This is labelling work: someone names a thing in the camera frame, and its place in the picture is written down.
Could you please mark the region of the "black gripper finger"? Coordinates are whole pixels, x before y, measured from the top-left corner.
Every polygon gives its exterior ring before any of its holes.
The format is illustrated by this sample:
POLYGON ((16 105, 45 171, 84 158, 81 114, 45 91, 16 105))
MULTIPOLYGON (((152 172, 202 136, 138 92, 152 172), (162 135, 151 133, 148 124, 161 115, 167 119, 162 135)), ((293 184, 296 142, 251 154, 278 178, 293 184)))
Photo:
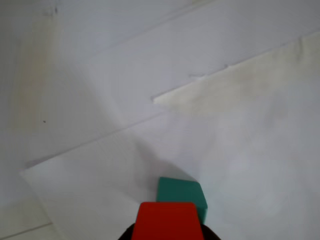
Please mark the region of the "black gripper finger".
POLYGON ((133 223, 130 225, 124 233, 120 236, 119 240, 131 240, 132 239, 132 234, 134 231, 135 224, 133 223))
POLYGON ((201 224, 201 231, 204 240, 221 240, 208 226, 201 224))

